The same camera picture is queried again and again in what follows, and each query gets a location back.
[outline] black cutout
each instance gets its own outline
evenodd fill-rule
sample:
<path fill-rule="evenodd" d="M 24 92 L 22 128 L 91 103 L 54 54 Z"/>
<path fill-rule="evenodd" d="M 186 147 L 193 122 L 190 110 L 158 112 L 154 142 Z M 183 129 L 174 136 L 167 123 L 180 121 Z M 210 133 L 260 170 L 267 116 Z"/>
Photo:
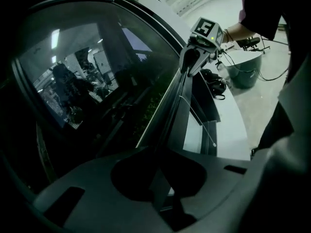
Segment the black cutout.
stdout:
<path fill-rule="evenodd" d="M 157 170 L 154 151 L 153 148 L 146 148 L 119 161 L 111 170 L 113 185 L 125 197 L 136 201 L 153 200 L 149 186 Z"/>
<path fill-rule="evenodd" d="M 77 205 L 85 190 L 79 187 L 69 187 L 52 206 L 47 209 L 44 216 L 59 227 L 64 226 L 67 218 Z"/>
<path fill-rule="evenodd" d="M 160 215 L 173 231 L 182 230 L 197 221 L 194 216 L 184 212 L 180 198 L 176 194 L 168 196 L 167 199 L 171 203 L 171 207 L 164 208 L 160 211 Z"/>
<path fill-rule="evenodd" d="M 203 166 L 169 149 L 161 160 L 161 170 L 181 198 L 196 195 L 207 180 Z"/>
<path fill-rule="evenodd" d="M 247 171 L 246 168 L 238 167 L 238 166 L 231 166 L 231 165 L 225 166 L 224 169 L 231 171 L 231 172 L 239 173 L 239 174 L 245 174 L 245 172 Z"/>

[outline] fluorescent light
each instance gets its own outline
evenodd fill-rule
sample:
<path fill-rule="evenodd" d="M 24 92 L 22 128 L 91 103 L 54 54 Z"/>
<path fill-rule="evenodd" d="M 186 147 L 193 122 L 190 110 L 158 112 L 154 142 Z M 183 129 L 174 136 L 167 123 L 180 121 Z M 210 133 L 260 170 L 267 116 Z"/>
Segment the fluorescent light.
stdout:
<path fill-rule="evenodd" d="M 52 32 L 52 49 L 57 47 L 58 36 L 59 36 L 59 29 L 54 30 Z"/>

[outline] black clothing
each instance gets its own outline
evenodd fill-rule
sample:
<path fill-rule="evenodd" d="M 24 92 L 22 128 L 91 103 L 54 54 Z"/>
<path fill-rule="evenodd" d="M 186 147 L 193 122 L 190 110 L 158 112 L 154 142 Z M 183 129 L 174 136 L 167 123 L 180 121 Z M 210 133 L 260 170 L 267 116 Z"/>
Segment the black clothing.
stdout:
<path fill-rule="evenodd" d="M 247 29 L 270 40 L 274 39 L 281 16 L 286 20 L 291 59 L 285 83 L 290 82 L 310 51 L 310 39 L 307 38 L 308 32 L 306 31 L 306 26 L 309 24 L 307 21 L 309 13 L 308 0 L 242 1 L 243 10 L 240 12 L 240 23 Z M 258 149 L 269 148 L 280 138 L 288 136 L 292 132 L 291 123 L 284 109 L 278 103 L 270 122 L 264 130 Z"/>
<path fill-rule="evenodd" d="M 56 81 L 56 93 L 67 112 L 73 106 L 80 107 L 85 113 L 94 110 L 96 102 L 89 95 L 89 91 L 94 89 L 91 83 L 77 79 L 64 64 L 54 67 L 53 75 Z"/>

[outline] black bag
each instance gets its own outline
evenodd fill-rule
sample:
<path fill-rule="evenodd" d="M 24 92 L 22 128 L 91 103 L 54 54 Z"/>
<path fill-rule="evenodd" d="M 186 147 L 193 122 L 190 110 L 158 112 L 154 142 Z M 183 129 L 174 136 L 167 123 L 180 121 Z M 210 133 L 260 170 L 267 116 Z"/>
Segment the black bag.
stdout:
<path fill-rule="evenodd" d="M 225 80 L 218 74 L 212 73 L 209 69 L 202 69 L 201 74 L 205 79 L 212 96 L 216 99 L 224 100 L 225 96 L 222 94 L 227 88 Z"/>

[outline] white wall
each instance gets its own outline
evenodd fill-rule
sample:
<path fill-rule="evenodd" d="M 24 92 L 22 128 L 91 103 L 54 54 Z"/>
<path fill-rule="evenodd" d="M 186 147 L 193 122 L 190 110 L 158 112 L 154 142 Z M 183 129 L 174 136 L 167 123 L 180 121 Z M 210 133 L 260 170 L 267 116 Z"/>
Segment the white wall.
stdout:
<path fill-rule="evenodd" d="M 182 16 L 188 26 L 192 27 L 199 17 L 210 19 L 220 24 L 222 29 L 239 21 L 242 0 L 210 0 L 199 8 Z"/>

